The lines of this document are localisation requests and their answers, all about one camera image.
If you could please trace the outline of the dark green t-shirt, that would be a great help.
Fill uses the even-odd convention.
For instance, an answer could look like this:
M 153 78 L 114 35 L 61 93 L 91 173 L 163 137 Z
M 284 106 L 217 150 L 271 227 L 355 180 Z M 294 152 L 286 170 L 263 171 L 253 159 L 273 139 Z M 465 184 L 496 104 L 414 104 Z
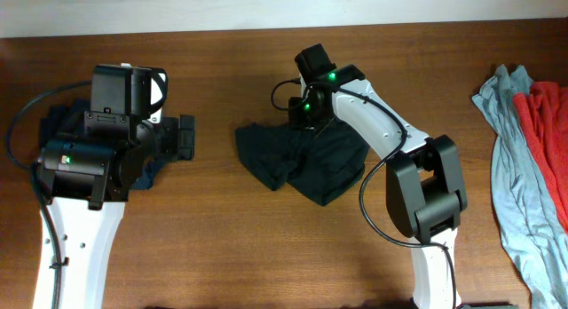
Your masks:
M 235 130 L 242 165 L 273 191 L 286 184 L 320 206 L 352 188 L 365 172 L 368 143 L 348 124 L 322 131 L 252 123 Z

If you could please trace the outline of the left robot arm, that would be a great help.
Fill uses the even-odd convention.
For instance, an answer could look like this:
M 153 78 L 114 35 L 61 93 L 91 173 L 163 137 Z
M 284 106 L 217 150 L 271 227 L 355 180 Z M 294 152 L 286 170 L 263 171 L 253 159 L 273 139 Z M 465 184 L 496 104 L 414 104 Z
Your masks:
M 42 216 L 35 308 L 100 308 L 130 190 L 158 162 L 191 161 L 191 115 L 163 117 L 158 67 L 97 65 L 89 108 L 57 131 L 32 168 Z

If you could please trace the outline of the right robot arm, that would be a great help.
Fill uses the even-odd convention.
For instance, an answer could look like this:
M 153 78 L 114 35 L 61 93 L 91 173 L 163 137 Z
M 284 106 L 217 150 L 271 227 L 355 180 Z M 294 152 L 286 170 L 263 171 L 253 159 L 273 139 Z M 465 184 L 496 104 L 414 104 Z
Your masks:
M 414 307 L 459 307 L 454 245 L 468 201 L 455 143 L 415 128 L 381 99 L 356 66 L 338 67 L 321 44 L 301 50 L 295 63 L 302 96 L 294 113 L 309 126 L 326 118 L 347 123 L 380 158 L 360 188 L 385 170 L 386 208 L 403 237 L 379 235 L 411 251 Z

